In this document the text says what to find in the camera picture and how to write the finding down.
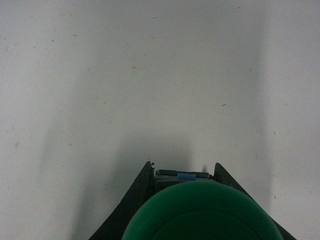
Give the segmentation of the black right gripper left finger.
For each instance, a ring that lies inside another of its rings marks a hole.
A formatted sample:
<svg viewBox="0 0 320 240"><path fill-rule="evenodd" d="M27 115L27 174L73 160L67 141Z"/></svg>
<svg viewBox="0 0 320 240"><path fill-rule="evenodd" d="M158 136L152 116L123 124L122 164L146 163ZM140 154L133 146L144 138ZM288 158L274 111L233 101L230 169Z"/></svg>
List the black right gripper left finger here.
<svg viewBox="0 0 320 240"><path fill-rule="evenodd" d="M153 195L154 167L148 161L110 216L90 237L91 240L121 240L140 207Z"/></svg>

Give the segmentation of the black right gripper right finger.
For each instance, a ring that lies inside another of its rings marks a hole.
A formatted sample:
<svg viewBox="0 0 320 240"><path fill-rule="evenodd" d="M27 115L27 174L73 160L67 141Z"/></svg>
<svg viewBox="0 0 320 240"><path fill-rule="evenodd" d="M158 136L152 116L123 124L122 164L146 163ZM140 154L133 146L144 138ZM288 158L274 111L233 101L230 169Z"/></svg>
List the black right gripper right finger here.
<svg viewBox="0 0 320 240"><path fill-rule="evenodd" d="M220 184L229 186L229 187L245 194L247 197L249 197L255 203L257 203L246 192L246 190L232 177L232 175L218 162L214 166L214 174L213 174L212 179ZM280 232L280 234L284 240L297 240L293 235L291 235L287 230L285 230L280 224L278 224L272 217L270 217L268 214L267 214L267 216L273 221L273 223L277 227L278 231Z"/></svg>

